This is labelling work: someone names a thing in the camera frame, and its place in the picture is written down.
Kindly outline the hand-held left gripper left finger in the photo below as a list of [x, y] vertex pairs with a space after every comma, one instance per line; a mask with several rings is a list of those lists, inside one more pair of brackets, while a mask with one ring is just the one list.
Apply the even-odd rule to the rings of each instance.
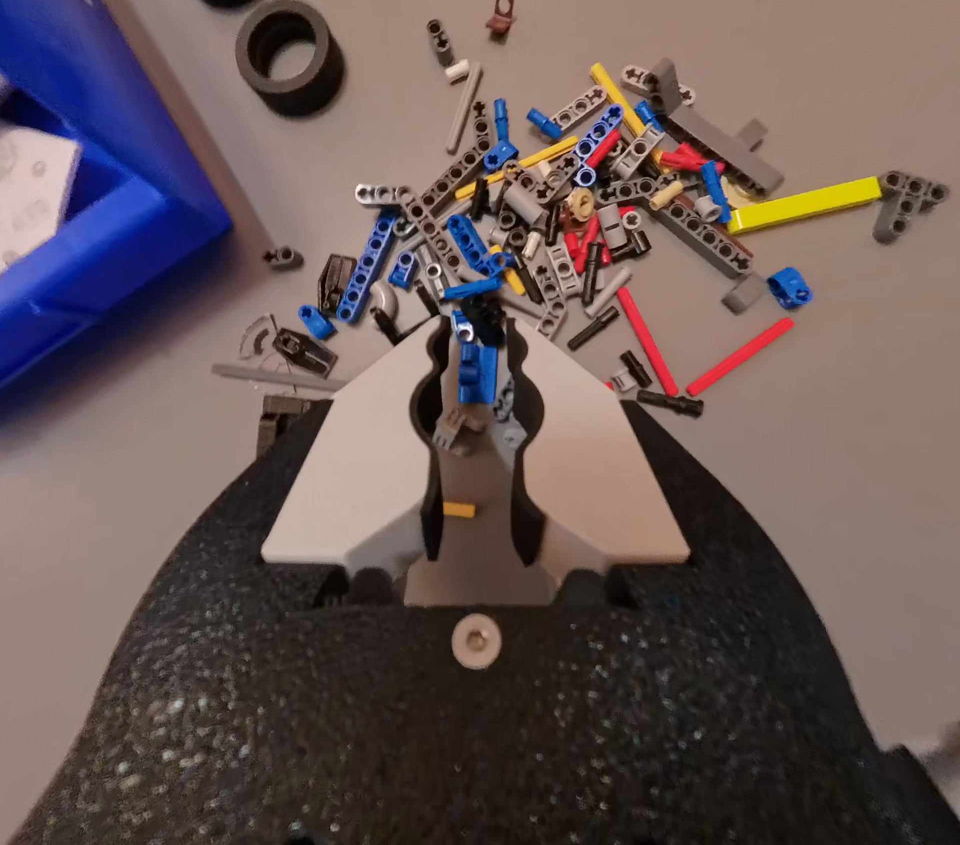
[[330, 567], [355, 589], [407, 604], [407, 575], [444, 529], [438, 448], [451, 323], [429, 319], [344, 386], [267, 538], [271, 566]]

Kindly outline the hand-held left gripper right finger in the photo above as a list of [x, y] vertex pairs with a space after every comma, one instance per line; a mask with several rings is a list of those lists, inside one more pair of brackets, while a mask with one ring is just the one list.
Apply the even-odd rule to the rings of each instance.
[[510, 318], [512, 413], [523, 438], [510, 484], [510, 538], [558, 594], [622, 567], [687, 563], [690, 544], [631, 423], [637, 408], [531, 325]]

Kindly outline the pile of mixed lego pieces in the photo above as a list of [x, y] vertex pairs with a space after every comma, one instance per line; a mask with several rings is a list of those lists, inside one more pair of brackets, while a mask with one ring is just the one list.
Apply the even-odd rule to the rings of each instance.
[[[598, 123], [591, 127], [585, 139], [587, 150], [584, 155], [588, 157], [593, 154], [594, 144], [600, 140], [602, 128], [612, 128], [614, 138], [619, 139], [620, 123], [625, 118], [635, 117], [632, 107], [622, 107], [623, 96], [600, 65], [594, 65], [591, 77], [591, 87], [554, 115], [544, 117], [535, 108], [531, 109], [532, 121], [545, 127], [547, 138], [552, 142], [550, 146], [523, 160], [517, 160], [511, 144], [506, 149], [509, 166], [507, 178], [517, 182], [517, 190], [527, 194], [532, 201], [532, 217], [527, 217], [523, 210], [519, 212], [519, 219], [523, 223], [537, 224], [540, 216], [546, 214], [551, 201], [560, 198], [563, 186], [586, 169], [578, 152], [582, 141], [569, 136], [570, 129], [603, 110]], [[425, 191], [416, 195], [407, 185], [360, 184], [356, 188], [357, 200], [362, 205], [385, 211], [389, 221], [399, 219], [413, 234], [413, 238], [407, 238], [409, 249], [416, 249], [426, 242], [437, 259], [438, 267], [452, 276], [473, 268], [475, 264], [485, 263], [483, 257], [474, 259], [462, 256], [453, 233], [453, 219], [467, 217], [477, 179], [483, 179], [485, 187], [493, 185], [490, 191], [492, 196], [497, 196], [503, 189], [504, 175], [495, 149], [498, 144], [507, 142], [505, 103], [501, 100], [495, 102], [495, 122], [489, 119], [483, 102], [475, 102], [472, 109], [472, 144]], [[288, 361], [277, 370], [258, 369], [233, 362], [215, 363], [211, 372], [226, 379], [273, 383], [298, 390], [309, 388], [325, 394], [334, 393], [343, 386], [342, 382], [329, 378], [335, 356], [322, 341], [313, 339], [311, 335], [303, 337], [299, 333], [289, 333], [288, 338], [291, 340], [289, 343], [280, 340], [281, 350], [291, 352], [294, 357], [307, 352], [307, 363], [315, 366], [313, 370], [298, 369], [293, 361]]]

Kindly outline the long yellow lego beam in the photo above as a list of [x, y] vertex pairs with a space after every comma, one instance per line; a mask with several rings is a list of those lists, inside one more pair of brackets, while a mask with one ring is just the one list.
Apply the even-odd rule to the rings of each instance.
[[733, 210], [726, 232], [734, 237], [854, 210], [882, 198], [877, 177], [838, 183]]

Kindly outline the light grey lego axle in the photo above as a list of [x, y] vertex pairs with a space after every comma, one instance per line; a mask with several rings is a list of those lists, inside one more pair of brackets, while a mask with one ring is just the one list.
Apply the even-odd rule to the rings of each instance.
[[453, 117], [453, 121], [445, 143], [445, 151], [453, 156], [459, 149], [464, 131], [466, 129], [469, 112], [473, 106], [474, 100], [483, 77], [483, 65], [479, 61], [472, 61], [466, 75], [465, 84], [462, 89], [459, 104]]

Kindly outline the dark grey angled lego beam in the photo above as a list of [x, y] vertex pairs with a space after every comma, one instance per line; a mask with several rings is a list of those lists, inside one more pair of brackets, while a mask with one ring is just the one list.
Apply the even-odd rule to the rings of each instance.
[[879, 177], [880, 207], [871, 236], [879, 244], [900, 239], [918, 215], [929, 213], [947, 201], [951, 189], [942, 182], [889, 170]]

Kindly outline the blue plastic bin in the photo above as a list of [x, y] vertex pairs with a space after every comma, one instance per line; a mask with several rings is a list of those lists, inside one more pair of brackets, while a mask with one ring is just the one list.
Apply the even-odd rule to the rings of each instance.
[[233, 222], [102, 0], [1, 0], [1, 70], [82, 144], [57, 232], [2, 271], [8, 386]]

